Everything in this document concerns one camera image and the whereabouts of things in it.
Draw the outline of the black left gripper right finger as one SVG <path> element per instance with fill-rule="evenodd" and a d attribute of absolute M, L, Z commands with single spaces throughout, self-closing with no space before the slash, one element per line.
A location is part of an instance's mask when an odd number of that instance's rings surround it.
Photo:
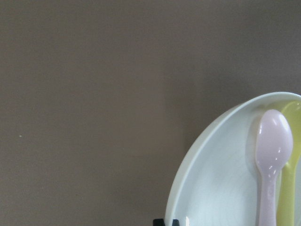
<path fill-rule="evenodd" d="M 172 221 L 172 226 L 179 226 L 179 220 L 178 219 L 173 219 Z"/>

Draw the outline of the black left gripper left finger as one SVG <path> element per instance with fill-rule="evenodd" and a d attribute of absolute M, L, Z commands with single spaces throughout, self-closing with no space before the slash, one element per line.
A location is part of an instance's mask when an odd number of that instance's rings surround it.
<path fill-rule="evenodd" d="M 165 226 L 165 222 L 163 218 L 154 219 L 152 222 L 153 226 Z"/>

